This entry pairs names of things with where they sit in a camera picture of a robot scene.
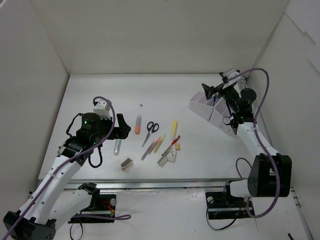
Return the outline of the blue ballpoint pen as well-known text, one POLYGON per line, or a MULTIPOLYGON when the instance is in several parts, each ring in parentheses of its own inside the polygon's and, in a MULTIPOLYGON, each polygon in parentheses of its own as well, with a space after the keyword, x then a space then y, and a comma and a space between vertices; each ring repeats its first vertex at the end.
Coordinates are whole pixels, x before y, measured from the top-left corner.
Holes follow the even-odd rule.
POLYGON ((214 107, 214 106, 215 106, 215 104, 216 104, 216 99, 217 99, 217 96, 216 96, 216 95, 214 95, 214 96, 212 97, 213 107, 214 107))

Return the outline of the orange highlighter marker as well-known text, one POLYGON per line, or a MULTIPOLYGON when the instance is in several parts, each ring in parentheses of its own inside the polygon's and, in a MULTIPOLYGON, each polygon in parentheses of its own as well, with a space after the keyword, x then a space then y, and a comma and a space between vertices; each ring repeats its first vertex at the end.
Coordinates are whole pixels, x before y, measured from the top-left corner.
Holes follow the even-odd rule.
POLYGON ((136 117, 135 129, 134 129, 134 133, 136 135, 139 135, 141 132, 141 124, 142 124, 142 116, 138 114, 136 117))

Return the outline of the black handled scissors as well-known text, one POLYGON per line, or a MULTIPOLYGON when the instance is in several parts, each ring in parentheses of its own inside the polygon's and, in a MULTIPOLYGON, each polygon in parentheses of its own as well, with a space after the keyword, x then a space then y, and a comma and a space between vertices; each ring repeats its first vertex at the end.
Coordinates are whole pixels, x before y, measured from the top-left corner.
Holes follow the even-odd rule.
POLYGON ((155 123, 153 121, 150 121, 148 124, 147 124, 147 135, 144 139, 144 142, 142 144, 142 147, 145 146, 145 144, 147 143, 148 139, 150 138, 151 134, 155 133, 158 131, 159 129, 159 124, 158 123, 155 123))

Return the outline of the red gel pen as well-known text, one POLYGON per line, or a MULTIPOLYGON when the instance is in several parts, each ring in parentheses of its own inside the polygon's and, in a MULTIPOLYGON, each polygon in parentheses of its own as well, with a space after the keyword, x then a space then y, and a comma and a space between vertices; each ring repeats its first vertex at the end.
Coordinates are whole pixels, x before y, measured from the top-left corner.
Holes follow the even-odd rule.
POLYGON ((169 147, 161 154, 161 156, 164 156, 165 153, 166 153, 168 150, 170 150, 171 147, 172 147, 180 138, 181 138, 181 136, 178 135, 178 137, 175 138, 175 139, 171 142, 171 144, 169 145, 169 147))

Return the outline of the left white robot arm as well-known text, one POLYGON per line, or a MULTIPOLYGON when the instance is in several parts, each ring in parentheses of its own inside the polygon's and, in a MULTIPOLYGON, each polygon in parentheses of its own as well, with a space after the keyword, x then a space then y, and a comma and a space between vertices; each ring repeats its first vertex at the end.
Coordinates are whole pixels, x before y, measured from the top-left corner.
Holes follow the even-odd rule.
POLYGON ((100 190, 93 182, 81 184, 71 199, 56 206, 70 179, 100 150, 106 140, 124 140, 131 127, 121 113, 110 118, 89 112, 81 116, 81 127, 59 147, 53 165, 27 202, 3 218, 7 229, 4 239, 52 240, 57 230, 84 209, 94 210, 100 204, 100 190))

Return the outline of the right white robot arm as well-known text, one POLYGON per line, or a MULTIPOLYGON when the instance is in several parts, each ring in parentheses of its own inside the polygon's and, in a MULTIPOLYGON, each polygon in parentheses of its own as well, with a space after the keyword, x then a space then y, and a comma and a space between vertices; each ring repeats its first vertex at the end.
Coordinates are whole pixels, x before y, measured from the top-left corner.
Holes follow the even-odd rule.
POLYGON ((236 136, 245 144, 253 157, 249 176, 246 179, 232 181, 229 189, 221 193, 221 200, 227 206, 233 206, 239 198, 286 198, 291 188, 292 160, 288 155, 280 154, 261 133, 252 105, 257 98, 251 88, 241 91, 235 85, 242 74, 235 71, 229 75, 220 73, 222 83, 218 86, 202 84, 207 100, 217 96, 223 98, 229 111, 229 123, 236 136))

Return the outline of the purple divided organizer box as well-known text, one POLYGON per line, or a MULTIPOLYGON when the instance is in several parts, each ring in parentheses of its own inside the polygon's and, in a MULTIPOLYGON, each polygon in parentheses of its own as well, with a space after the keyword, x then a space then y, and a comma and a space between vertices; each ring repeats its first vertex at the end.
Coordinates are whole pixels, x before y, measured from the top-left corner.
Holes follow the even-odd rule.
POLYGON ((205 93, 198 91, 189 100, 188 108, 227 135, 232 137, 236 135, 232 128, 223 122, 224 118, 227 120, 227 117, 230 116, 223 98, 216 98, 215 106, 213 106, 213 98, 207 100, 205 93))

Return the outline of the purple pastel highlighter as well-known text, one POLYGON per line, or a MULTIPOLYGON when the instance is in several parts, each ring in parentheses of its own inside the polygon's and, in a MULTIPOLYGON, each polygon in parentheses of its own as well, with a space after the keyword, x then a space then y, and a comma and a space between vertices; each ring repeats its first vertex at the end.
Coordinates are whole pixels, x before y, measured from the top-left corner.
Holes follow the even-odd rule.
POLYGON ((152 148, 152 146, 154 145, 154 143, 155 143, 155 142, 152 141, 151 144, 149 145, 149 147, 146 149, 146 151, 144 152, 144 154, 143 154, 142 157, 141 157, 141 160, 142 160, 142 161, 146 158, 146 156, 148 155, 148 153, 149 153, 150 149, 152 148))

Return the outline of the orange pastel highlighter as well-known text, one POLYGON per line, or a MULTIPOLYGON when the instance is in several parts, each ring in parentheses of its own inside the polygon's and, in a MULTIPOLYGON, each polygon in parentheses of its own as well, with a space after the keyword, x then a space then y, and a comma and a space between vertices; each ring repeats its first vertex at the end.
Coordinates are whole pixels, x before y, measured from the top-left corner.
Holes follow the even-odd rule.
POLYGON ((154 142, 154 144, 151 146, 150 150, 148 151, 148 154, 151 154, 152 151, 157 147, 157 145, 160 144, 161 141, 165 139, 166 135, 161 135, 157 138, 157 140, 154 142))

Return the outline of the yellow pastel highlighter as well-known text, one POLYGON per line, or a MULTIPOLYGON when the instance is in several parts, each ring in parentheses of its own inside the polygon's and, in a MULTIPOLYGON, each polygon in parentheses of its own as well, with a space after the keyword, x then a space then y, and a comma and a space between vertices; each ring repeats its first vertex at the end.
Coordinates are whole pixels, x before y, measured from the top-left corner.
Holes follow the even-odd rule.
POLYGON ((165 134, 160 137, 159 141, 157 142, 157 144, 156 144, 156 146, 154 148, 154 151, 153 151, 154 153, 157 153, 157 151, 159 150, 159 148, 162 145, 162 143, 165 140, 165 138, 166 138, 165 134))

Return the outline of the green pastel marker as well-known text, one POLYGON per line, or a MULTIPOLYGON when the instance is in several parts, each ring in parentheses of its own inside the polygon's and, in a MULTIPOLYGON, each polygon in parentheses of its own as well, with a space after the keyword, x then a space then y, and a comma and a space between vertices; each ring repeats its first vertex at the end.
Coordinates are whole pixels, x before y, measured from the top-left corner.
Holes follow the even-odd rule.
POLYGON ((162 157, 158 160, 157 164, 158 164, 160 167, 163 167, 168 160, 169 160, 169 158, 168 158, 167 156, 162 156, 162 157))

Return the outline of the white eraser with label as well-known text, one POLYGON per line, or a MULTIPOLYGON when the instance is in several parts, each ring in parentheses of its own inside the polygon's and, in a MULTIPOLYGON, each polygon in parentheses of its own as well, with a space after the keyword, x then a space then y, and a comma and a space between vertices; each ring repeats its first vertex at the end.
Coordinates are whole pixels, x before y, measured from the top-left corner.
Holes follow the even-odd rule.
POLYGON ((166 155, 166 157, 168 158, 168 161, 171 163, 174 163, 176 161, 176 154, 177 154, 176 149, 174 147, 171 148, 168 154, 166 155))

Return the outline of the tan eraser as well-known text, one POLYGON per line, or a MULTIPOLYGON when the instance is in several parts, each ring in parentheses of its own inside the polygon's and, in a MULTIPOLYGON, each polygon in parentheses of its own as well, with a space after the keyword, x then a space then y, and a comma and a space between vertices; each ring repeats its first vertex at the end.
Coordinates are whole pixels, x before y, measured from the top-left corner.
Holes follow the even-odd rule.
POLYGON ((174 146, 176 151, 179 151, 181 149, 181 145, 179 143, 176 143, 174 146))

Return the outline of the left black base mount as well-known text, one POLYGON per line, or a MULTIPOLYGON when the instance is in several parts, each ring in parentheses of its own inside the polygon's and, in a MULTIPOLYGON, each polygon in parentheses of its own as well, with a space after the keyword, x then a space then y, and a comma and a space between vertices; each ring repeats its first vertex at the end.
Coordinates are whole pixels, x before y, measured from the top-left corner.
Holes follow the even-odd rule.
POLYGON ((78 212, 83 217, 73 217, 68 224, 102 224, 114 223, 117 197, 115 193, 101 192, 97 185, 92 182, 83 183, 78 190, 86 191, 92 196, 90 205, 78 212))

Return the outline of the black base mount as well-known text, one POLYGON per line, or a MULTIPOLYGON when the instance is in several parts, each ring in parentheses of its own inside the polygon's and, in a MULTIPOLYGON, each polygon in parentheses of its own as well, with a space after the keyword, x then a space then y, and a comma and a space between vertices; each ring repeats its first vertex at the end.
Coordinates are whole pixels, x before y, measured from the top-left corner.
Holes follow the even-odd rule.
POLYGON ((230 181, 218 190, 205 192, 209 220, 247 219, 247 204, 244 197, 231 195, 230 181))
POLYGON ((73 217, 68 224, 102 224, 114 223, 117 197, 115 193, 101 192, 97 185, 92 182, 83 183, 78 190, 86 191, 92 196, 90 205, 78 212, 83 217, 73 217))

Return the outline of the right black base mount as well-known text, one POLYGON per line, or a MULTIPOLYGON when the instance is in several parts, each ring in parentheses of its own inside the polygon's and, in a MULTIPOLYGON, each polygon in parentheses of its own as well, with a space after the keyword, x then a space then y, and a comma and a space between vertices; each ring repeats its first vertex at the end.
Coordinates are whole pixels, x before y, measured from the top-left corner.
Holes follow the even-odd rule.
POLYGON ((218 190, 205 192, 209 220, 247 219, 247 204, 244 197, 231 195, 230 181, 218 190))

